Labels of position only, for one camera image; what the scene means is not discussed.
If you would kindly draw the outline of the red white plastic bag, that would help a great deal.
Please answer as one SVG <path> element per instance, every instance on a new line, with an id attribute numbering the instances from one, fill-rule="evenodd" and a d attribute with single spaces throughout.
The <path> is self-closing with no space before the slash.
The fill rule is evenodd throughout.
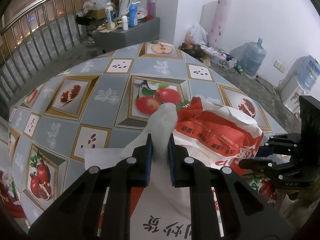
<path id="1" fill-rule="evenodd" d="M 206 132 L 226 129 L 254 143 L 262 139 L 257 122 L 237 109 L 200 98 L 193 98 L 191 105 L 180 111 L 173 103 L 161 105 L 142 133 L 121 151 L 115 167 L 109 168 L 112 181 L 102 224 L 104 238 L 129 239 L 131 190 L 144 188 L 150 181 L 188 211 L 193 239 L 220 237 L 211 185 L 213 170 L 176 145 L 173 136 L 178 125 L 193 114 L 203 117 L 200 125 Z"/>

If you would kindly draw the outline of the small white bottle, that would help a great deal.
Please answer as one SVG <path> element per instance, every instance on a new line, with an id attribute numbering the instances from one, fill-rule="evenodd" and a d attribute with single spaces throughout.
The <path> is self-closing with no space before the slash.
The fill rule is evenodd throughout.
<path id="1" fill-rule="evenodd" d="M 127 16 L 124 15 L 124 16 L 121 17 L 121 23 L 122 23 L 123 31 L 126 31 L 126 30 L 129 29 Z"/>

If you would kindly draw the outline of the fruit pattern tablecloth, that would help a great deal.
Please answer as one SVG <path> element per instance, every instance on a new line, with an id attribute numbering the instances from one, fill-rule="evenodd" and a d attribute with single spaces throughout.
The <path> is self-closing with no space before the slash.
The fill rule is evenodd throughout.
<path id="1" fill-rule="evenodd" d="M 108 52 L 45 79 L 9 118 L 15 190 L 35 222 L 85 169 L 85 150 L 123 148 L 168 92 L 177 107 L 193 97 L 255 110 L 265 137 L 285 130 L 255 101 L 199 60 L 162 41 Z"/>

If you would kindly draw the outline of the white water dispenser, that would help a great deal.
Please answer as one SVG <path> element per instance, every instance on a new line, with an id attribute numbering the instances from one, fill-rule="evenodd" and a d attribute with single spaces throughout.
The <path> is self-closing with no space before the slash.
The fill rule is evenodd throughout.
<path id="1" fill-rule="evenodd" d="M 319 78 L 319 62 L 311 55 L 298 58 L 293 66 L 292 76 L 280 88 L 283 105 L 292 113 L 300 112 L 299 97 L 307 95 Z"/>

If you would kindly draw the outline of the blue water jug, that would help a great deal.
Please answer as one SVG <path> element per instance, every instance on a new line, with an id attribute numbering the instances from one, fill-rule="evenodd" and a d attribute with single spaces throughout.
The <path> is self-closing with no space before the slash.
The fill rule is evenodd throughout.
<path id="1" fill-rule="evenodd" d="M 258 38 L 257 42 L 247 42 L 244 44 L 242 56 L 240 57 L 240 66 L 244 74 L 250 79 L 254 79 L 257 75 L 267 51 L 262 46 L 263 39 Z"/>

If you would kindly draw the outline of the grey side cabinet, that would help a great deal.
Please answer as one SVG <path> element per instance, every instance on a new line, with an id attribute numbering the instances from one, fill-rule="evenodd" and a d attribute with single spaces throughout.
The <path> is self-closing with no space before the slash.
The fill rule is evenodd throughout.
<path id="1" fill-rule="evenodd" d="M 96 29 L 92 32 L 92 36 L 97 54 L 102 55 L 139 43 L 158 40 L 160 23 L 161 19 L 156 17 L 149 21 L 139 22 L 136 27 L 128 30 L 117 28 L 110 32 L 103 32 Z"/>

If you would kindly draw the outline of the dark bag on floor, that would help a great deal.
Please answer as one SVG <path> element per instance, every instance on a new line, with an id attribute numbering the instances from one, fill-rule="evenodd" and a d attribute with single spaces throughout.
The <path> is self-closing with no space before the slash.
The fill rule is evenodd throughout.
<path id="1" fill-rule="evenodd" d="M 184 42 L 181 44 L 180 50 L 197 59 L 205 56 L 205 52 L 199 44 Z"/>

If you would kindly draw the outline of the blue detergent bottle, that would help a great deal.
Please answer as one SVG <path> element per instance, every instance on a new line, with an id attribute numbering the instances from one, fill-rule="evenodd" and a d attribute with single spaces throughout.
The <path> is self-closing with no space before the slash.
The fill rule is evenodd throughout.
<path id="1" fill-rule="evenodd" d="M 129 27 L 135 27 L 138 25 L 138 2 L 132 2 L 129 7 Z"/>

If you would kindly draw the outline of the purple cup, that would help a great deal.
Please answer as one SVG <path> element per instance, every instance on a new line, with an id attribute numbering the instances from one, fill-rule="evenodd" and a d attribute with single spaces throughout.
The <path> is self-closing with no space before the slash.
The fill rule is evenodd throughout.
<path id="1" fill-rule="evenodd" d="M 148 2 L 148 16 L 154 18 L 155 17 L 155 3 L 154 2 Z"/>

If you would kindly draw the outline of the colourful clutter pile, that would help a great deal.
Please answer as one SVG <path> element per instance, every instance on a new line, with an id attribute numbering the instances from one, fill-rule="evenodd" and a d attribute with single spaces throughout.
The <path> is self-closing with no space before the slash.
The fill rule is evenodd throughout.
<path id="1" fill-rule="evenodd" d="M 12 180 L 10 172 L 1 170 L 1 200 L 9 213 L 18 218 L 25 218 L 25 213 L 22 209 L 18 192 Z"/>

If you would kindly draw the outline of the white tall bottle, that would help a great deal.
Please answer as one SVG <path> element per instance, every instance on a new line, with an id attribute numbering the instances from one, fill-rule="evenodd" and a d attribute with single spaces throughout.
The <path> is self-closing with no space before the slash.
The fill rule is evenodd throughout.
<path id="1" fill-rule="evenodd" d="M 114 29 L 115 22 L 114 22 L 114 15 L 113 15 L 113 6 L 112 6 L 111 2 L 106 3 L 105 14 L 106 14 L 107 28 L 109 30 Z"/>

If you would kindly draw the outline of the metal balcony railing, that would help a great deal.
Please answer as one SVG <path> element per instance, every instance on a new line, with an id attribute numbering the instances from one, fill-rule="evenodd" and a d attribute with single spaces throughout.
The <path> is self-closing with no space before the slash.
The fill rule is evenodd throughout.
<path id="1" fill-rule="evenodd" d="M 1 29 L 1 104 L 46 65 L 85 39 L 77 24 L 88 0 L 36 0 Z"/>

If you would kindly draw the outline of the white tissue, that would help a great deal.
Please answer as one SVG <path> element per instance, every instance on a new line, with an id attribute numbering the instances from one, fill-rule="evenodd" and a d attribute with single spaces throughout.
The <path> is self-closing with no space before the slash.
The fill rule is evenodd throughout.
<path id="1" fill-rule="evenodd" d="M 168 142 L 171 133 L 174 131 L 177 123 L 176 106 L 173 103 L 162 104 L 155 113 L 153 113 L 138 137 L 129 143 L 121 152 L 121 157 L 129 157 L 133 150 L 146 143 L 148 134 L 151 134 L 153 146 L 153 162 L 166 163 L 168 153 Z"/>

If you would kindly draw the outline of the pink rolled mat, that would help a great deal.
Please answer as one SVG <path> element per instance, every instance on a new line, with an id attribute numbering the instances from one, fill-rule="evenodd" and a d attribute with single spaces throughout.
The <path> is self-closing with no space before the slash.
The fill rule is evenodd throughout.
<path id="1" fill-rule="evenodd" d="M 227 17 L 231 8 L 232 0 L 218 0 L 211 30 L 209 32 L 208 44 L 210 47 L 218 47 L 225 29 Z"/>

